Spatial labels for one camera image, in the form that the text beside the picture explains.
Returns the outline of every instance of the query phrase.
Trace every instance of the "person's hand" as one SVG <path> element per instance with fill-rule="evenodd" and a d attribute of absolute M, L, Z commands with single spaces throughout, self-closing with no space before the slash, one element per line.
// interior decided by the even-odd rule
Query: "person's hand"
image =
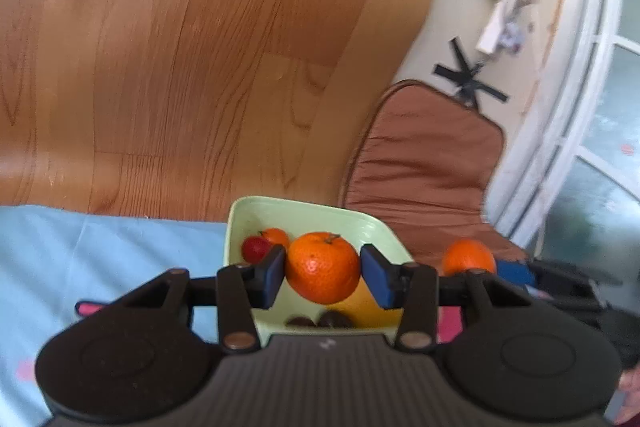
<path fill-rule="evenodd" d="M 617 425 L 628 422 L 634 416 L 640 414 L 640 365 L 622 374 L 618 388 L 623 393 L 627 393 L 627 395 L 616 418 Z"/>

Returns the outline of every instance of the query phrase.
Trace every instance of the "bowl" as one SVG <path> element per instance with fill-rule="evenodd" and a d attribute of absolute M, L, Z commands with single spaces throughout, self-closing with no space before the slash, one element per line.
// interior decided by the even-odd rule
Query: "bowl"
<path fill-rule="evenodd" d="M 406 248 L 391 229 L 375 217 L 322 204 L 248 196 L 235 201 L 231 207 L 225 237 L 225 266 L 242 263 L 241 245 L 245 238 L 271 227 L 283 229 L 292 241 L 308 232 L 339 233 L 353 245 L 357 252 L 362 245 L 371 243 L 392 263 L 402 264 L 412 261 Z M 397 327 L 327 330 L 285 326 L 286 320 L 292 315 L 306 315 L 316 320 L 324 309 L 324 306 L 298 295 L 285 279 L 273 307 L 269 310 L 254 310 L 254 320 L 262 345 L 266 345 L 274 333 L 309 335 L 384 333 L 390 339 L 395 336 Z"/>

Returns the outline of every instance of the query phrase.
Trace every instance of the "black circular housing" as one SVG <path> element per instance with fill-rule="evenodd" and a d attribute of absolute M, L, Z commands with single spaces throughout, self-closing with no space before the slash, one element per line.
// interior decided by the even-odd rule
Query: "black circular housing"
<path fill-rule="evenodd" d="M 526 421 L 604 409 L 620 359 L 597 331 L 546 305 L 494 308 L 449 345 L 446 368 L 471 400 Z"/>
<path fill-rule="evenodd" d="M 51 339 L 36 380 L 52 412 L 92 423 L 159 415 L 194 396 L 210 349 L 159 309 L 105 309 Z"/>

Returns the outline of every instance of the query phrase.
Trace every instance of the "copper screw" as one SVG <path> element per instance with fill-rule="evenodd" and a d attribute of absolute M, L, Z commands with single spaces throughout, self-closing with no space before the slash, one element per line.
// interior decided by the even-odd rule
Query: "copper screw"
<path fill-rule="evenodd" d="M 431 346 L 431 335 L 421 331 L 407 331 L 400 336 L 400 343 L 407 349 L 424 349 Z"/>
<path fill-rule="evenodd" d="M 255 344 L 256 338 L 246 331 L 236 331 L 225 335 L 223 344 L 229 349 L 249 349 Z"/>

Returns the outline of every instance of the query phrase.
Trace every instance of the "ribbed gray surface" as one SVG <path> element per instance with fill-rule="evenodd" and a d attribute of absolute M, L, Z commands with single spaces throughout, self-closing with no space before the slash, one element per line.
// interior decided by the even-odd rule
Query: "ribbed gray surface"
<path fill-rule="evenodd" d="M 49 427 L 86 426 L 64 419 Z M 378 335 L 278 335 L 267 349 L 225 359 L 189 403 L 130 427 L 533 427 L 461 399 L 429 357 Z M 597 417 L 557 427 L 604 427 Z"/>

